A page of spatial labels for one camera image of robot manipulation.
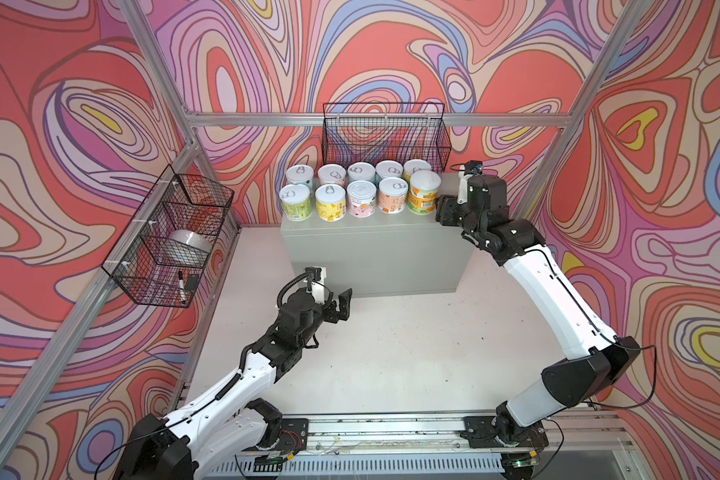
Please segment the can green yellow label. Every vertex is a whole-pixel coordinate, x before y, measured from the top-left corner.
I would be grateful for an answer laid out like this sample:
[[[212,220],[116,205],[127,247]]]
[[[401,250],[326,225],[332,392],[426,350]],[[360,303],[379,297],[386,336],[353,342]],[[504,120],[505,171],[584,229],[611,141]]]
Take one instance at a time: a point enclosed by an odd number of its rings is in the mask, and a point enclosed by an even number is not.
[[[279,192],[283,216],[290,221],[304,221],[311,216],[311,190],[303,184],[288,184]]]

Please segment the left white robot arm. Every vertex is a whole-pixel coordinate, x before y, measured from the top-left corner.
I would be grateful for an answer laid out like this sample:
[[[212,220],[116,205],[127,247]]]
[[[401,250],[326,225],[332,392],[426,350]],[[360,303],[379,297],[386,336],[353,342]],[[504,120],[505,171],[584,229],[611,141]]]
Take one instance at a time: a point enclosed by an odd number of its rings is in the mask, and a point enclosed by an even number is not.
[[[186,405],[162,418],[149,414],[121,446],[109,453],[118,461],[116,479],[202,479],[246,451],[262,453],[262,463],[281,465],[307,444],[306,429],[291,426],[262,398],[316,349],[325,323],[350,317],[353,291],[334,294],[321,267],[308,267],[276,298],[277,317],[265,333],[245,346],[238,366]]]

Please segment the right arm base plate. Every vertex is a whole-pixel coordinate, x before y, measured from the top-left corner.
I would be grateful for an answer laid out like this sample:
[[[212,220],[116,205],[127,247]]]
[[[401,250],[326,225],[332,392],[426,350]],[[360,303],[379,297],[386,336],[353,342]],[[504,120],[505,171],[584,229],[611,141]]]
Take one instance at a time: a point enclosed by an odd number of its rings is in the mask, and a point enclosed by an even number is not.
[[[528,427],[516,426],[503,416],[467,416],[459,436],[471,448],[530,448],[543,450],[549,446],[540,422]]]

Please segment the can blue label back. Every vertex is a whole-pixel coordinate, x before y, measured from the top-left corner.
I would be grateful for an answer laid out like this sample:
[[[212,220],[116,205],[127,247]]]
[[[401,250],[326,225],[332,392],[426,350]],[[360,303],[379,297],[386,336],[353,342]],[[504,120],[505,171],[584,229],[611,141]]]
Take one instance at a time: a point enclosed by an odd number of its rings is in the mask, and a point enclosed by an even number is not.
[[[350,183],[356,181],[375,182],[376,168],[367,162],[355,162],[347,167],[347,175]]]

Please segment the can blue green label front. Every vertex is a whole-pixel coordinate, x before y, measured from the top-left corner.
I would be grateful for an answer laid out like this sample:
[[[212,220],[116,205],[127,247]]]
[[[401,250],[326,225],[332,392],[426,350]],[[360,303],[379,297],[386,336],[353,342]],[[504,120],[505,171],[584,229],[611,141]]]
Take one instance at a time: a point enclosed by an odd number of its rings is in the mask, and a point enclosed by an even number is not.
[[[394,160],[382,160],[376,164],[376,179],[401,178],[404,172],[403,165]]]

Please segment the can orange label plastic lid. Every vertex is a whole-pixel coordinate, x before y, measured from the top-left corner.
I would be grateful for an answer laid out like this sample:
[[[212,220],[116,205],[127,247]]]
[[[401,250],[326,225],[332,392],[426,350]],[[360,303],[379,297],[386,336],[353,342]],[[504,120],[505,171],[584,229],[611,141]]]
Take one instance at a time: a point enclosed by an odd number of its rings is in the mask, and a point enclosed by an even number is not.
[[[407,207],[418,215],[427,215],[436,208],[441,177],[431,170],[415,172],[409,182]]]

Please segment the can yellow label front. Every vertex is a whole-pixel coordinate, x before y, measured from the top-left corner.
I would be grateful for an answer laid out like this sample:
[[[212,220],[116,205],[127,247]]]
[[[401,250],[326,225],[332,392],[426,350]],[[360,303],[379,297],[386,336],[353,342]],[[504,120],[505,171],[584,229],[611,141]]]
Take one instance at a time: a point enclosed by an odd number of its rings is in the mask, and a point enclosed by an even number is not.
[[[315,192],[318,216],[326,222],[336,222],[346,215],[346,191],[339,184],[321,185]]]

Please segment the can pink label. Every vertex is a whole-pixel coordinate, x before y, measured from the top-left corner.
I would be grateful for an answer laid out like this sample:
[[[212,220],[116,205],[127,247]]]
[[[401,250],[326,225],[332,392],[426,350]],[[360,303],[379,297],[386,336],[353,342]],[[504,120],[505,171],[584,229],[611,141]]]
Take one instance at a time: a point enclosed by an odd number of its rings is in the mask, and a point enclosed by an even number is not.
[[[347,185],[347,171],[339,164],[325,164],[318,169],[317,174],[320,185]]]
[[[402,178],[383,178],[378,185],[378,208],[385,214],[401,213],[406,205],[408,189],[408,183]]]

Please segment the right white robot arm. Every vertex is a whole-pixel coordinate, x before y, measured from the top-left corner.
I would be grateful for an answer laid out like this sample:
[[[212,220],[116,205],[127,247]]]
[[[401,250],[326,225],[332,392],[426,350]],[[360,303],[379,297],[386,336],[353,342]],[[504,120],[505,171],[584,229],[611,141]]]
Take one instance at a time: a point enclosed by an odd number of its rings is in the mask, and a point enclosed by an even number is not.
[[[497,407],[488,429],[495,443],[516,446],[542,419],[612,386],[639,356],[635,339],[618,336],[573,287],[533,223],[510,217],[503,179],[460,174],[458,194],[438,200],[436,219],[460,228],[464,240],[490,254],[515,279],[564,354],[530,387]]]

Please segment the can red label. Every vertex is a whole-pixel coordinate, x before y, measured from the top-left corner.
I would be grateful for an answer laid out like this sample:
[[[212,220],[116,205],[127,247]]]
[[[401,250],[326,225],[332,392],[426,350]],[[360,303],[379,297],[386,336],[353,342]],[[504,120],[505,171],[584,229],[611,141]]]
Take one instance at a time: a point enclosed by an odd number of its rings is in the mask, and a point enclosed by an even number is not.
[[[289,167],[286,172],[286,181],[291,185],[304,185],[314,190],[314,169],[308,164],[297,164]]]

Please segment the can plain lid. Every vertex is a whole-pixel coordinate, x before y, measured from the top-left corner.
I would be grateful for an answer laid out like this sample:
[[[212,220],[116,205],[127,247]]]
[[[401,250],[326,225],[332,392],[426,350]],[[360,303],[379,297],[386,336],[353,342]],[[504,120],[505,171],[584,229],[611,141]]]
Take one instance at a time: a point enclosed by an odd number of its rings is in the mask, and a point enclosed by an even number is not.
[[[367,218],[375,211],[377,189],[374,183],[357,180],[347,186],[347,210],[354,217]]]

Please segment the can pink label back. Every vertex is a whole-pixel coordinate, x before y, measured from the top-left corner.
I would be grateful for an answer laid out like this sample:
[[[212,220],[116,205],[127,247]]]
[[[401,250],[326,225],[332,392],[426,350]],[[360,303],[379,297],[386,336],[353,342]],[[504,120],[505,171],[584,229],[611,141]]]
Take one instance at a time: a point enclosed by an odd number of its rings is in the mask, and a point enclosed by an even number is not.
[[[385,214],[401,213],[406,205],[408,189],[408,183],[402,178],[383,178],[378,185],[378,208]]]

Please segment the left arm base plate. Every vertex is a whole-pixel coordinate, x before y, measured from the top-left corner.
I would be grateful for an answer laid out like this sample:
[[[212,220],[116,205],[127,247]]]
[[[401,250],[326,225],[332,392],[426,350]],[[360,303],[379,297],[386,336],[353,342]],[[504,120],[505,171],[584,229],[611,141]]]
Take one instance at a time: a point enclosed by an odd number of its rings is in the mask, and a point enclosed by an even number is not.
[[[285,418],[278,424],[279,429],[268,426],[258,444],[244,449],[246,454],[258,453],[279,455],[296,454],[307,447],[309,420],[306,417]]]

